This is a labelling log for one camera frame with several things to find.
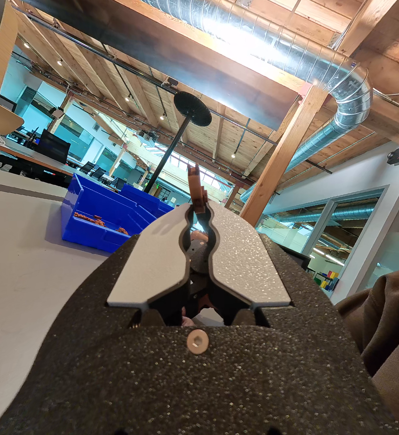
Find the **person's dark jacket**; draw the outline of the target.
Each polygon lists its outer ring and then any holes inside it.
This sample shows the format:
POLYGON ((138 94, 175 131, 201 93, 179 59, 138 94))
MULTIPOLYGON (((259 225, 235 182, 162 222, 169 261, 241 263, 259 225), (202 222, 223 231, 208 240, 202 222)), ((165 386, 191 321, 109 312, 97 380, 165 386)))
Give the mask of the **person's dark jacket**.
POLYGON ((399 422, 399 271, 378 278, 336 308, 382 400, 399 422))

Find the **wooden post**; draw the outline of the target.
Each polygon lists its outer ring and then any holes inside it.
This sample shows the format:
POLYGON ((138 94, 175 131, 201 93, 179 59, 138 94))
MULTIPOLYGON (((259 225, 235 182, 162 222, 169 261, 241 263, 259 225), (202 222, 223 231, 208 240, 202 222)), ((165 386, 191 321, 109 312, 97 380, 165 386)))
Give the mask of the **wooden post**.
POLYGON ((326 97, 326 91, 312 86, 300 103, 283 136, 279 140, 273 155, 256 182, 245 206, 240 212, 240 217, 251 226, 256 227, 280 178, 289 166, 311 121, 321 108, 326 97))

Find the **black computer monitor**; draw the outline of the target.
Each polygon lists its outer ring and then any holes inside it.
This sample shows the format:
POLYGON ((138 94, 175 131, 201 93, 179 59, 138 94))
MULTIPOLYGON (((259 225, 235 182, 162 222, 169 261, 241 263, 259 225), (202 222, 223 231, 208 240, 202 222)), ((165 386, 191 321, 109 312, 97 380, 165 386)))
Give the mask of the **black computer monitor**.
POLYGON ((71 143, 58 138, 47 129, 44 129, 35 150, 61 164, 66 164, 70 146, 71 143))

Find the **grey desk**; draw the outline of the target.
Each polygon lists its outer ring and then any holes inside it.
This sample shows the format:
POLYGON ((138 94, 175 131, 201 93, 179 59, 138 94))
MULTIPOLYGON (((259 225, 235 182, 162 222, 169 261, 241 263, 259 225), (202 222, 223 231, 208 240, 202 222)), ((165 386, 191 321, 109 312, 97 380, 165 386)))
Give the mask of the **grey desk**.
POLYGON ((66 193, 0 170, 0 416, 60 309, 109 256, 62 240, 66 193))

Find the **blue plastic bin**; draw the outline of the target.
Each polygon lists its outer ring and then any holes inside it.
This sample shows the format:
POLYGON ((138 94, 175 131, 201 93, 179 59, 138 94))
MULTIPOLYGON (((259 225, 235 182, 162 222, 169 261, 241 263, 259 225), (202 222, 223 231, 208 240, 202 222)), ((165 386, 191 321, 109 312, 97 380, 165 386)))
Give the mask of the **blue plastic bin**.
POLYGON ((130 185, 115 193, 74 175, 61 206, 62 239, 114 253, 131 236, 174 208, 130 185), (74 212, 101 217, 106 227, 74 217, 74 212), (117 232, 122 227, 129 235, 117 232))

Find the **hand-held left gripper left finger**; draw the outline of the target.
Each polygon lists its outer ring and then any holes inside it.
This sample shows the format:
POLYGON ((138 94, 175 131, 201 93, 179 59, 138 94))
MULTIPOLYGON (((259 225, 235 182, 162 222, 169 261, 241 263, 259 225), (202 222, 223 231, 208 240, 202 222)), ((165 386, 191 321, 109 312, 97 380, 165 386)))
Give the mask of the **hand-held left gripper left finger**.
POLYGON ((182 204, 140 233, 107 299, 109 306, 146 310, 188 282, 190 212, 191 204, 182 204))

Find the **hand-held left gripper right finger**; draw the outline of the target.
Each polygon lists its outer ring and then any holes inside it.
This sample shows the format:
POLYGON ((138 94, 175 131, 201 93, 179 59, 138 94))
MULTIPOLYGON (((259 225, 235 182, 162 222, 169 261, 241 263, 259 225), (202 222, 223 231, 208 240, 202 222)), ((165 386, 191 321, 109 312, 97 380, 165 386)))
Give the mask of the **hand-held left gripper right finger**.
POLYGON ((290 296, 254 227, 215 201, 207 206, 216 237, 209 257, 212 281, 249 307, 289 306, 290 296))

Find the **black pole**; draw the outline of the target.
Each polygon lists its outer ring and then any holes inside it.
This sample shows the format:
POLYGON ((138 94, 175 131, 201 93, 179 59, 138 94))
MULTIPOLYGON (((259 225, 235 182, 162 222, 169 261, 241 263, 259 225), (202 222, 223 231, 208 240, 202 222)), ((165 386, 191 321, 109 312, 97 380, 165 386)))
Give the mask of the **black pole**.
POLYGON ((157 178, 160 175, 160 172, 163 170, 164 165, 166 164, 168 158, 171 153, 174 151, 176 145, 180 141, 182 134, 189 122, 193 122, 193 124, 200 127, 207 127, 212 122, 212 115, 208 107, 195 95, 190 94, 185 91, 178 91, 174 95, 174 104, 176 109, 180 112, 180 114, 184 117, 184 121, 179 127, 179 130, 175 134, 174 139, 172 140, 170 146, 167 148, 162 160, 154 171, 150 181, 147 186, 144 188, 145 193, 149 193, 152 189, 154 183, 157 181, 157 178))

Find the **heap of orange bricks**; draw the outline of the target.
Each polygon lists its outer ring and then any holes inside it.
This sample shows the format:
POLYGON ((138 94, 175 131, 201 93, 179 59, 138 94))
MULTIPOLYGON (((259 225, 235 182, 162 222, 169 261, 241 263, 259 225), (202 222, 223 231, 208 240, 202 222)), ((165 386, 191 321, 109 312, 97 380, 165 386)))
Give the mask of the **heap of orange bricks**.
MULTIPOLYGON (((99 226, 108 228, 106 226, 106 224, 104 223, 104 221, 99 216, 94 215, 94 218, 89 218, 86 215, 82 215, 82 214, 77 213, 77 212, 74 212, 73 215, 76 218, 79 218, 79 219, 82 219, 82 220, 86 220, 86 221, 91 222, 91 223, 93 223, 95 225, 99 225, 99 226)), ((118 229, 116 229, 116 231, 120 232, 120 233, 122 233, 124 235, 129 235, 129 233, 126 231, 126 229, 124 229, 122 227, 119 227, 118 229)))

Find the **brown brick assembly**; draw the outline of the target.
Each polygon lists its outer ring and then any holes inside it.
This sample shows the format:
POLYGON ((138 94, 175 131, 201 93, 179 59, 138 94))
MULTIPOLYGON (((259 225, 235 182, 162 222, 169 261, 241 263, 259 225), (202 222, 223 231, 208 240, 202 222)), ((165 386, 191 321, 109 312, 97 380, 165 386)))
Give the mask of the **brown brick assembly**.
POLYGON ((197 218, 204 218, 206 215, 206 204, 208 202, 207 191, 201 186, 199 165, 187 165, 188 184, 192 205, 197 218))

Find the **wooden office table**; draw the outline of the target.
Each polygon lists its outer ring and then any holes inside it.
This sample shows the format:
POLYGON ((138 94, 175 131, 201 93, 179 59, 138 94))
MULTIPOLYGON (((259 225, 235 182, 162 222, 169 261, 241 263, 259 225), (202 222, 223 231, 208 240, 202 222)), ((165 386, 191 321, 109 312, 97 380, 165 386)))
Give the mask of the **wooden office table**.
POLYGON ((37 151, 28 149, 9 139, 0 144, 0 162, 12 166, 10 173, 22 171, 32 179, 67 188, 77 171, 37 151))

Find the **silver ventilation duct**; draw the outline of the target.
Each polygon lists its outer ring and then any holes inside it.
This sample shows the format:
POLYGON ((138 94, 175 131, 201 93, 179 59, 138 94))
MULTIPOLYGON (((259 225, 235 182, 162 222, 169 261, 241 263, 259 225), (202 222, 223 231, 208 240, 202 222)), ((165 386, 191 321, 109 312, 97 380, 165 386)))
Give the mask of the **silver ventilation duct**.
POLYGON ((357 128, 369 115, 373 90, 368 70, 230 1, 146 0, 145 3, 225 42, 247 44, 245 51, 330 94, 335 115, 302 142, 285 172, 357 128))

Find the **black office chair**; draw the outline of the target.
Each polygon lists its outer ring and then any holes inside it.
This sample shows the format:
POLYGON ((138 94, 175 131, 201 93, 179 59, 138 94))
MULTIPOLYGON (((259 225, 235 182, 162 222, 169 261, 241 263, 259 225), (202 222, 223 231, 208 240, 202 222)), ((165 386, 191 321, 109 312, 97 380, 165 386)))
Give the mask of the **black office chair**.
POLYGON ((93 164, 91 162, 87 162, 81 167, 78 167, 77 170, 84 175, 88 175, 89 177, 95 179, 96 181, 108 186, 116 191, 121 191, 126 181, 120 177, 112 177, 109 175, 109 172, 97 164, 93 164))

